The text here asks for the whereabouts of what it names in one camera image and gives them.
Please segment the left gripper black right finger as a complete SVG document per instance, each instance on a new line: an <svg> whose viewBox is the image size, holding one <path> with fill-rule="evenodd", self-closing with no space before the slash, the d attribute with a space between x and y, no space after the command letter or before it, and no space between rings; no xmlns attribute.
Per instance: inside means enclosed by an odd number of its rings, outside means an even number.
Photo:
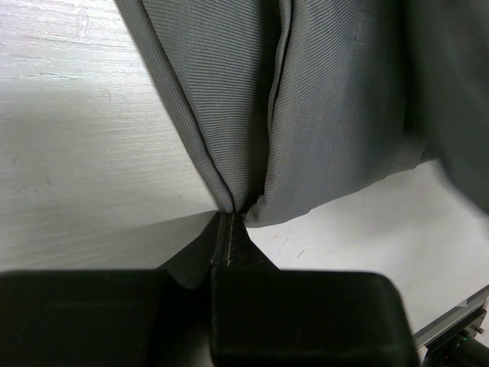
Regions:
<svg viewBox="0 0 489 367"><path fill-rule="evenodd" d="M219 213L210 267L216 366L416 366L399 291L365 271L280 270Z"/></svg>

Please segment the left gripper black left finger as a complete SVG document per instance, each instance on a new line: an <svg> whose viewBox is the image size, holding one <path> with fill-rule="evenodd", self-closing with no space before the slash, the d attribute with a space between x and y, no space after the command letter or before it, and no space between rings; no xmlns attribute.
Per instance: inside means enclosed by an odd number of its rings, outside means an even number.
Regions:
<svg viewBox="0 0 489 367"><path fill-rule="evenodd" d="M151 270L32 270L1 275L3 366L159 366L209 315L209 268L223 224Z"/></svg>

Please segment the grey pleated skirt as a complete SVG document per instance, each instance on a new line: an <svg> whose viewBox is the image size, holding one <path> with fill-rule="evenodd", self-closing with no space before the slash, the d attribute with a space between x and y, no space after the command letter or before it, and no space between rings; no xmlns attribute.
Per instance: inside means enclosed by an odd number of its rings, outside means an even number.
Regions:
<svg viewBox="0 0 489 367"><path fill-rule="evenodd" d="M286 222L436 159L488 209L486 1L120 1L219 207Z"/></svg>

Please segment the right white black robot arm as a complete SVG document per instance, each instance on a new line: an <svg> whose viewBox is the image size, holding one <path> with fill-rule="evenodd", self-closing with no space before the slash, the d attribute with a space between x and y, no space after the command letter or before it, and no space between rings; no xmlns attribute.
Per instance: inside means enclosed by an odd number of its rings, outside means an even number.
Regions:
<svg viewBox="0 0 489 367"><path fill-rule="evenodd" d="M434 339L426 346L421 366L488 367L488 348L475 339L484 331L481 324L486 314L479 307Z"/></svg>

